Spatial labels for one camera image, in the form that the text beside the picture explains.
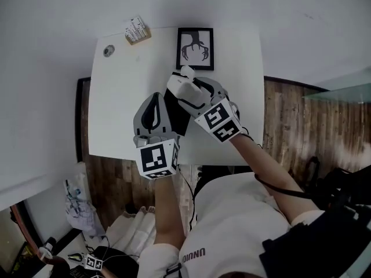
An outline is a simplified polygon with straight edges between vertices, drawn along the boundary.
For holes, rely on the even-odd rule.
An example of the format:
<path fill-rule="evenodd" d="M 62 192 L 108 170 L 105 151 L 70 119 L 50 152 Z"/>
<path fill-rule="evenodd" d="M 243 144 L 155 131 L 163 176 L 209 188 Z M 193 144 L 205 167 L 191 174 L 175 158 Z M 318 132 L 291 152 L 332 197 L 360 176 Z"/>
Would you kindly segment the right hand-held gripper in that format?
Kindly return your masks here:
<path fill-rule="evenodd" d="M 195 77 L 193 83 L 202 89 L 201 105 L 195 105 L 184 99 L 178 104 L 187 111 L 195 122 L 219 143 L 224 143 L 243 128 L 237 115 L 237 108 L 228 99 L 228 92 L 222 85 L 207 77 Z"/>

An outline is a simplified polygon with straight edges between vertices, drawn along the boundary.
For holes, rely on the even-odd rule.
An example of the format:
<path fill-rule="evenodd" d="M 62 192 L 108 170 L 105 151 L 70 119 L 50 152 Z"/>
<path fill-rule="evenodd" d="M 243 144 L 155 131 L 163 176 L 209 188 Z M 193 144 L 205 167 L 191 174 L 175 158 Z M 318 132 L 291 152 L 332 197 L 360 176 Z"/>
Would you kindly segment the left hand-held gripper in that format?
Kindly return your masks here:
<path fill-rule="evenodd" d="M 139 174 L 148 180 L 175 175 L 179 135 L 172 130 L 161 93 L 152 94 L 142 103 L 134 116 L 133 126 Z"/>

